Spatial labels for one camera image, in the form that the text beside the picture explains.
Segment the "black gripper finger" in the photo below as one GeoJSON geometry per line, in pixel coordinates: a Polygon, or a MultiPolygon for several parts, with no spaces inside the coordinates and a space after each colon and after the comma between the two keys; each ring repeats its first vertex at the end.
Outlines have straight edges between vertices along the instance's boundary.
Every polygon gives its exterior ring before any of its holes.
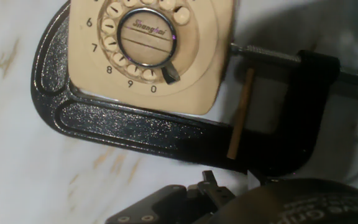
{"type": "Polygon", "coordinates": [[[220,187],[211,170],[195,185],[167,185],[106,220],[106,224],[207,223],[235,195],[220,187]]]}

